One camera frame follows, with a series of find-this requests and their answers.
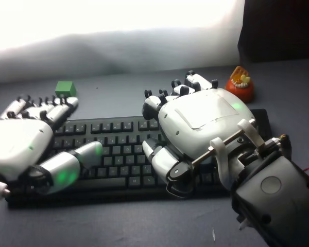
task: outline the gray table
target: gray table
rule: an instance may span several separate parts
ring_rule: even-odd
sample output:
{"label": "gray table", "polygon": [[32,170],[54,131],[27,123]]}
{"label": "gray table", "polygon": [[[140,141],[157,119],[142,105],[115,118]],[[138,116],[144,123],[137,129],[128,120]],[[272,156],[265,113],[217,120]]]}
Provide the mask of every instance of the gray table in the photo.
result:
{"label": "gray table", "polygon": [[[218,79],[219,86],[224,87],[233,69],[195,71],[207,79]],[[254,64],[247,69],[256,91],[249,108],[265,108],[273,133],[290,135],[293,160],[302,168],[309,166],[309,60]],[[182,80],[186,71],[75,80],[80,106],[72,119],[138,116],[144,89],[170,90],[170,82]],[[56,80],[0,84],[0,112],[19,93],[46,96],[53,94],[55,86]],[[229,198],[15,210],[9,210],[3,202],[0,247],[266,246],[255,230],[240,232],[235,218]]]}

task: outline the white curtain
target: white curtain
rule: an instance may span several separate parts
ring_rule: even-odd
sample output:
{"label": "white curtain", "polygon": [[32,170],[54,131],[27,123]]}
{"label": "white curtain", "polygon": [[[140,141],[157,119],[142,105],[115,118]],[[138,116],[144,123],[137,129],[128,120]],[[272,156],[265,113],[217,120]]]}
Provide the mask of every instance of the white curtain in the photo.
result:
{"label": "white curtain", "polygon": [[0,0],[0,82],[231,65],[245,0]]}

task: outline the green block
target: green block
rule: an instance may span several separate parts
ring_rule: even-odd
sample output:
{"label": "green block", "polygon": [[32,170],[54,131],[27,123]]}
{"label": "green block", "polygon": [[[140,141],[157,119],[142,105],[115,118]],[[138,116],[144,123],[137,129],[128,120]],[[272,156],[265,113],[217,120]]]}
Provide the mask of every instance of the green block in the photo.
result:
{"label": "green block", "polygon": [[72,81],[59,81],[55,89],[57,97],[64,95],[66,97],[76,96],[77,90]]}

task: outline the black keyboard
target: black keyboard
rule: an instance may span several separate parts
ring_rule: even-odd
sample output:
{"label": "black keyboard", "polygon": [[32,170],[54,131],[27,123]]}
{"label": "black keyboard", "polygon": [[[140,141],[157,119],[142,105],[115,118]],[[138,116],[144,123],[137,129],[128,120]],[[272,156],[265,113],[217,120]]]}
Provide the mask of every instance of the black keyboard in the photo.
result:
{"label": "black keyboard", "polygon": [[[264,140],[272,138],[267,112],[252,110]],[[25,187],[11,189],[10,204],[102,198],[125,198],[167,195],[165,183],[156,176],[142,150],[148,138],[163,140],[158,122],[143,117],[120,117],[67,121],[55,133],[53,149],[47,158],[83,144],[99,141],[103,145],[101,164],[81,171],[79,180],[64,191],[41,196]],[[196,193],[224,191],[214,163],[200,167]]]}

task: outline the robotic hand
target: robotic hand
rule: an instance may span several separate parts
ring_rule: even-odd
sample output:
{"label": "robotic hand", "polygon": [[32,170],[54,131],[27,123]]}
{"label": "robotic hand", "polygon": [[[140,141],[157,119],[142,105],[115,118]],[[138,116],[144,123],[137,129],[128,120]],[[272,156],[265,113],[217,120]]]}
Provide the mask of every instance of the robotic hand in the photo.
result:
{"label": "robotic hand", "polygon": [[190,71],[172,87],[158,97],[146,90],[142,110],[165,139],[142,145],[167,191],[190,196],[199,166],[214,166],[240,230],[254,227],[269,246],[309,246],[309,177],[291,161],[288,136],[264,141],[251,111],[217,80]]}
{"label": "robotic hand", "polygon": [[76,97],[49,100],[39,105],[19,97],[0,115],[0,200],[7,187],[25,184],[41,194],[60,191],[74,183],[82,168],[98,165],[102,145],[92,142],[74,151],[61,152],[44,161],[54,132],[78,107]]}

